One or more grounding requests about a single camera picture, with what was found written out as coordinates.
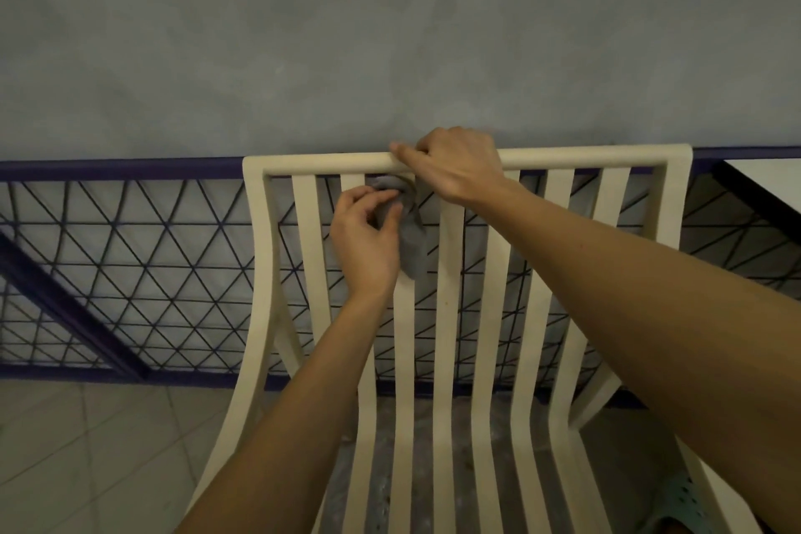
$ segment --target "white chair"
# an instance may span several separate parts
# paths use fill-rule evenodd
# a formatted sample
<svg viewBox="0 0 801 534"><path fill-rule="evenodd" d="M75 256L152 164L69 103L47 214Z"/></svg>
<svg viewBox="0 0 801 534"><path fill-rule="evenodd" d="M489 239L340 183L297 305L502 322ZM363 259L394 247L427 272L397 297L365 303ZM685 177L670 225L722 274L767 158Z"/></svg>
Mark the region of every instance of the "white chair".
<svg viewBox="0 0 801 534"><path fill-rule="evenodd" d="M518 179L521 169L546 169L545 198L567 206L578 168L599 168L601 181L592 217L615 225L632 167L655 168L643 235L678 247L679 232L692 152L686 145L598 146L588 148L501 150L507 177ZM315 341L331 322L326 265L320 229L315 175L339 174L342 189L365 183L365 174L403 174L408 169L386 153L300 156L249 156L243 162L255 246L255 284L247 346L231 405L206 469L192 498L194 503L219 469L247 437L260 413L267 360L275 343L290 375L302 361L287 300L279 280L279 236L270 189L270 176L292 176L306 290ZM451 399L459 306L462 226L465 210L441 204L439 264L436 282L436 340L433 393L433 507L437 534L456 531ZM481 531L502 531L501 508L489 435L489 408L495 381L501 312L509 268L510 246L489 230L485 279L481 297L471 428ZM526 320L514 380L510 432L521 488L526 524L531 532L550 531L542 494L529 418L537 385L551 293L533 273ZM395 334L395 449L388 516L390 532L410 530L412 448L414 435L414 282L401 274L394 294ZM574 530L611 532L579 430L620 387L620 380L602 365L573 400L586 339L571 323L554 380L548 410L550 447ZM353 472L348 489L343 531L365 527L368 487L375 443L375 367L368 357L358 390L359 418ZM717 532L756 534L754 517L744 501L688 448L682 448Z"/></svg>

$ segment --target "metal grid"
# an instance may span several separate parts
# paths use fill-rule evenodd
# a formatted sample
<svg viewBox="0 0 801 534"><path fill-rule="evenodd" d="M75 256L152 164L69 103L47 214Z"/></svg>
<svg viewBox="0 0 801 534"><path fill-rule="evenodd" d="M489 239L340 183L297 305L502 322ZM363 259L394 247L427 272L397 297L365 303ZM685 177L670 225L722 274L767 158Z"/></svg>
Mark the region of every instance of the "metal grid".
<svg viewBox="0 0 801 534"><path fill-rule="evenodd" d="M540 175L523 183L541 193ZM313 346L292 184L274 178L280 218L282 283L305 352ZM318 178L320 219L332 314L346 298L327 229L340 187ZM577 175L570 208L589 213L597 175ZM635 174L626 190L620 228L638 233L650 176ZM433 379L436 250L439 202L423 194L428 227L428 275L416 284L416 377ZM0 227L155 370L235 373L247 340L253 247L241 180L8 182L0 185ZM455 381L472 379L481 307L486 224L466 215ZM687 196L682 249L767 286L801 298L801 249L761 220L708 174L696 176ZM513 251L496 380L514 380L526 313L530 267ZM102 367L86 347L3 286L0 363ZM553 382L568 324L552 302L540 383ZM22 327L27 326L25 334ZM80 363L74 355L81 355ZM285 373L277 355L271 372ZM375 340L379 380L393 378L392 308ZM579 383L600 363L590 347Z"/></svg>

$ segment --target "person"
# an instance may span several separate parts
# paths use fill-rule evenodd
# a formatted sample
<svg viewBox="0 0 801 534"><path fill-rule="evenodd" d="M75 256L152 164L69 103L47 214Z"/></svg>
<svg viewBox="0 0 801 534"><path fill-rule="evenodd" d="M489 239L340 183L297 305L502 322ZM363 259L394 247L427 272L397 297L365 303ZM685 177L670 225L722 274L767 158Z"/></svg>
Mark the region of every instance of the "person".
<svg viewBox="0 0 801 534"><path fill-rule="evenodd" d="M621 380L776 531L801 524L801 305L726 270L569 212L506 179L492 138L437 128L395 157L517 248ZM309 531L398 275L395 197L362 186L331 238L339 316L178 532Z"/></svg>

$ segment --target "gray cloth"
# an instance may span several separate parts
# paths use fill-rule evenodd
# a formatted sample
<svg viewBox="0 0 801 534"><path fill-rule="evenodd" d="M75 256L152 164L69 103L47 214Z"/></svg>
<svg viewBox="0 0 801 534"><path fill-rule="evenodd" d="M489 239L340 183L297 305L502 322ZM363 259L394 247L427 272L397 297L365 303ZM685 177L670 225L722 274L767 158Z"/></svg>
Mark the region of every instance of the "gray cloth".
<svg viewBox="0 0 801 534"><path fill-rule="evenodd" d="M400 194L375 208L375 227L384 224L393 204L403 205L398 225L400 269L406 276L419 281L426 274L426 227L417 208L417 191L414 184L399 176L375 177L368 182L376 190L397 190Z"/></svg>

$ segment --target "person's left arm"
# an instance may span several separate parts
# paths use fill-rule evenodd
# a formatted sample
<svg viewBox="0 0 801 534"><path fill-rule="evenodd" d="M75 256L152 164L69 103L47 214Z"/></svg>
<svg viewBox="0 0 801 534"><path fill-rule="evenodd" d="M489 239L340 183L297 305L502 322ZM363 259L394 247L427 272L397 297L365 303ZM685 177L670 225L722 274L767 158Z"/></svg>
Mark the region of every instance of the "person's left arm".
<svg viewBox="0 0 801 534"><path fill-rule="evenodd" d="M396 195L361 186L340 197L331 238L348 299L275 406L186 515L179 534L312 529L400 265L401 207L393 207L381 231L368 218Z"/></svg>

